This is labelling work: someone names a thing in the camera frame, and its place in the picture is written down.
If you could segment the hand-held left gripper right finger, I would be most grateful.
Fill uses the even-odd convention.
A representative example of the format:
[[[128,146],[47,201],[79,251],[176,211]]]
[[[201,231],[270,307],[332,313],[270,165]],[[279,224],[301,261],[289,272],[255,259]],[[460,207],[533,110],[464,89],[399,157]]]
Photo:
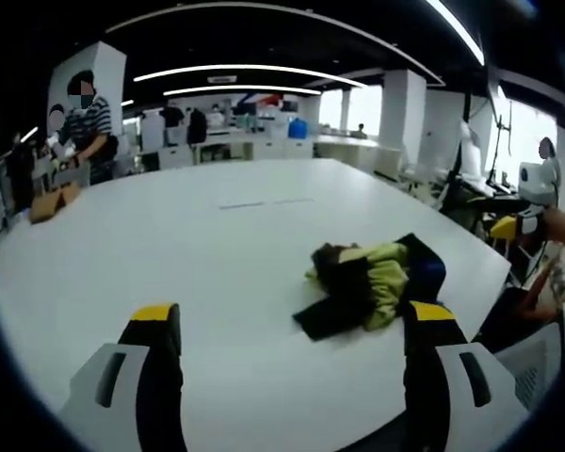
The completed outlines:
[[[496,451],[527,417],[516,380],[441,304],[403,309],[406,451]]]

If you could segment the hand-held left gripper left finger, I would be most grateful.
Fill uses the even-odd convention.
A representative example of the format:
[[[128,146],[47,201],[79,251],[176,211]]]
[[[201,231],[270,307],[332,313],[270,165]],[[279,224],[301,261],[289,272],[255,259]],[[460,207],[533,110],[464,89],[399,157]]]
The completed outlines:
[[[143,307],[71,379],[58,413],[88,451],[186,451],[176,303]]]

